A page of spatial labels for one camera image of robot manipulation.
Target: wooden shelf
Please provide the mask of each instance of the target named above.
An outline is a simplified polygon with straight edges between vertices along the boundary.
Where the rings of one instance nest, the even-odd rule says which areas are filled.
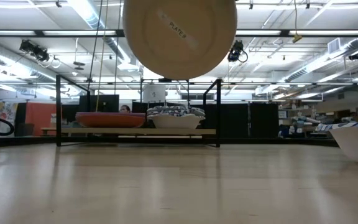
[[[215,129],[165,129],[165,128],[62,128],[62,133],[94,134],[146,134],[146,135],[204,135],[216,134]]]

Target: red bowl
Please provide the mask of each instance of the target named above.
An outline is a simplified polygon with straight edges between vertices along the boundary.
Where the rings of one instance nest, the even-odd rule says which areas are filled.
[[[142,113],[77,113],[75,119],[89,128],[138,128],[145,121]]]

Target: wooden floor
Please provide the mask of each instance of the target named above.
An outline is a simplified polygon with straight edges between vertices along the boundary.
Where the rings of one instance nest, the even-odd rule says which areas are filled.
[[[0,224],[358,223],[358,164],[296,145],[0,148]]]

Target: person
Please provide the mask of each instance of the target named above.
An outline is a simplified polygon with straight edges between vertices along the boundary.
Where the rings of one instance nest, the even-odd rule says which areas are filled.
[[[129,106],[127,105],[122,105],[121,108],[119,109],[119,111],[121,113],[130,113],[131,112],[131,109],[129,108]]]

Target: beige plate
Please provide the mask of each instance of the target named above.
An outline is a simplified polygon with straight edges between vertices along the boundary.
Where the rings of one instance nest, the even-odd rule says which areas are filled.
[[[216,67],[237,29],[234,0],[126,0],[123,18],[135,56],[171,79],[195,78]]]

